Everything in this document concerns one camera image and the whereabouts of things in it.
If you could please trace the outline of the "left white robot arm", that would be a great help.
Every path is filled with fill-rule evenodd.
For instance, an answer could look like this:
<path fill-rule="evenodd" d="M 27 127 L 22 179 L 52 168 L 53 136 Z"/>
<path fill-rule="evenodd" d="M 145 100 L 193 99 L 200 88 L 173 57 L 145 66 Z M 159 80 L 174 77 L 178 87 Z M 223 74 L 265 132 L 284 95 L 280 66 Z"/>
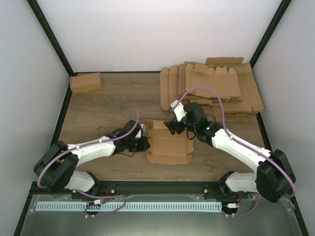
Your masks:
<path fill-rule="evenodd" d="M 50 193 L 72 189 L 91 199 L 96 198 L 100 194 L 100 181 L 91 172 L 78 171 L 77 167 L 124 151 L 132 154 L 147 151 L 150 144 L 145 130 L 145 124 L 129 120 L 123 128 L 97 140 L 76 145 L 55 142 L 33 168 L 38 177 L 38 186 L 46 188 Z"/>

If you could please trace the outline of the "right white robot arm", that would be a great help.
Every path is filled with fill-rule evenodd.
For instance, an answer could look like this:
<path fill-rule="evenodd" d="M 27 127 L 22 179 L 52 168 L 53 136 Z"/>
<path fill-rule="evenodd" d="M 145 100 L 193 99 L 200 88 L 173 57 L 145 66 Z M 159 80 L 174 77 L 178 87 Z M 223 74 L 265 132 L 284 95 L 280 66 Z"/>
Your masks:
<path fill-rule="evenodd" d="M 219 193 L 230 198 L 236 192 L 258 193 L 276 203 L 282 196 L 291 197 L 295 189 L 295 175 L 284 152 L 257 147 L 235 136 L 216 121 L 209 121 L 196 102 L 183 105 L 178 100 L 170 104 L 175 117 L 164 124 L 172 135 L 193 133 L 200 142 L 222 150 L 247 165 L 252 172 L 227 172 L 218 181 Z"/>

